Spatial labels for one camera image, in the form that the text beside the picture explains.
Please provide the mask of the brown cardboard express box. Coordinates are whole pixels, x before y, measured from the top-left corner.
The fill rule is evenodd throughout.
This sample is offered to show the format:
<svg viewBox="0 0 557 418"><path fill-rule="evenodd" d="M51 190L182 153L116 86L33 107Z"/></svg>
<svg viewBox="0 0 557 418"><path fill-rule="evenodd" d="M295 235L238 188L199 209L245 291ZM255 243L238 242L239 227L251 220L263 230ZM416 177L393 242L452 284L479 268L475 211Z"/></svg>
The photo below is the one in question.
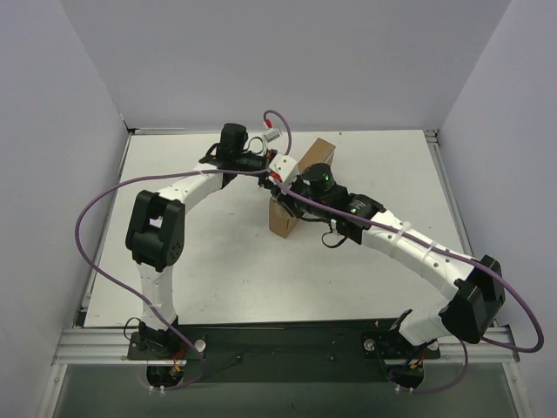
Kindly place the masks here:
<svg viewBox="0 0 557 418"><path fill-rule="evenodd" d="M302 172L308 166L316 163L332 164L336 146L317 138L306 150L304 156L299 161L299 171ZM291 216L275 198L269 200L269 229L272 233L287 239L290 233L298 224L299 220Z"/></svg>

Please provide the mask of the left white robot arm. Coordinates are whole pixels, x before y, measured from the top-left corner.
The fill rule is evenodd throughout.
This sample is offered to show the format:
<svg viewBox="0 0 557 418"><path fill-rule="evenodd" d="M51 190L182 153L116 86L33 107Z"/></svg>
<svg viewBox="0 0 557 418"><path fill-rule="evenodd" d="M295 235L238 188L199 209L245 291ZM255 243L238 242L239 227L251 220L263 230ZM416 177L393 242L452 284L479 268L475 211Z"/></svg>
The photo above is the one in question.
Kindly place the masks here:
<svg viewBox="0 0 557 418"><path fill-rule="evenodd" d="M159 358L178 350L178 336L169 329L178 315L173 305L173 266L185 248L186 214L210 194L226 187L239 172L254 172L258 178L277 155L264 148L247 150L244 126L227 123L220 140L198 161L191 176L156 192L142 191L134 202L125 246L131 251L141 278L143 313L139 335Z"/></svg>

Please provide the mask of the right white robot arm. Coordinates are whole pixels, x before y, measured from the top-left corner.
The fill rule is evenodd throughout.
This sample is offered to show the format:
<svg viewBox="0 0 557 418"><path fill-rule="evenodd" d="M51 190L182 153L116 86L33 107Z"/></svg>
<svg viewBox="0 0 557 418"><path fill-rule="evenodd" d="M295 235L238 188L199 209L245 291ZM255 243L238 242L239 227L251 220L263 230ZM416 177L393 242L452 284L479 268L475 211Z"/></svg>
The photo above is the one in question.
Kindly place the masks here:
<svg viewBox="0 0 557 418"><path fill-rule="evenodd" d="M505 302L503 286L493 276L498 261L476 260L456 253L418 233L408 222L365 194L349 192L334 179L326 163L283 179L278 168L261 176L260 186L295 218L310 214L327 223L333 233L379 251L418 274L442 295L431 307L409 309L394 330L417 347L453 335L468 343L480 342Z"/></svg>

